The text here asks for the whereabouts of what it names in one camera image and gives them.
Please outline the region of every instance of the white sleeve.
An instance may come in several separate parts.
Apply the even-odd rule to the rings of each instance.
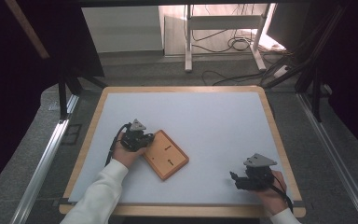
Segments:
[[[301,224],[289,208],[270,218],[273,224]]]
[[[86,190],[83,198],[65,216],[66,223],[108,223],[121,195],[121,183],[129,170],[119,161],[111,160]]]

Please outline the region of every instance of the human hand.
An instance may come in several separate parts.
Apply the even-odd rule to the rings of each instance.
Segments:
[[[144,154],[146,152],[146,148],[145,147],[141,147],[138,151],[136,152],[131,152],[128,151],[126,148],[124,148],[121,143],[121,137],[123,136],[124,133],[120,133],[118,135],[117,138],[117,142],[115,145],[115,149],[113,151],[113,155],[112,158],[121,162],[123,165],[125,165],[127,168],[130,168],[131,165],[133,164],[133,162],[142,154]]]
[[[283,192],[286,192],[286,183],[284,183],[283,175],[279,171],[272,170],[274,178],[274,186]],[[265,208],[274,216],[288,207],[283,197],[273,189],[253,190],[252,193],[257,195]]]

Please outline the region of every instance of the wooden frame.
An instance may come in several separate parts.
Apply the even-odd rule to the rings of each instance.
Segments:
[[[261,104],[266,113],[268,125],[278,150],[279,157],[282,162],[282,167],[286,173],[288,186],[293,193],[293,201],[300,202],[302,198],[298,190],[294,174],[292,172],[286,152],[283,148],[283,143],[272,116],[269,102],[264,90],[257,86],[244,87],[108,87],[103,90],[100,101],[94,112],[89,130],[85,137],[83,146],[79,152],[74,171],[69,179],[63,198],[69,198],[75,182],[80,174],[84,160],[90,148],[92,136],[96,130],[98,120],[103,111],[103,105],[110,92],[257,92]],[[68,213],[73,208],[71,204],[61,204],[60,212]],[[294,208],[296,217],[303,217],[306,214],[306,209],[303,206],[296,206]],[[115,216],[140,216],[140,217],[267,217],[268,212],[261,205],[231,205],[231,206],[197,206],[197,205],[118,205],[113,212]]]
[[[155,133],[155,140],[144,157],[162,180],[168,179],[189,161],[185,152],[162,130]]]

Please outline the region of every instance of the white wall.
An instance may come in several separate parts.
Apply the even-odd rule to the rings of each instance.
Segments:
[[[158,7],[82,8],[97,52],[162,50]]]

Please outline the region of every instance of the wooden tray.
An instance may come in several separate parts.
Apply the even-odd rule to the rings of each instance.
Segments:
[[[162,130],[155,133],[155,139],[144,156],[162,180],[168,179],[189,161],[185,152]]]

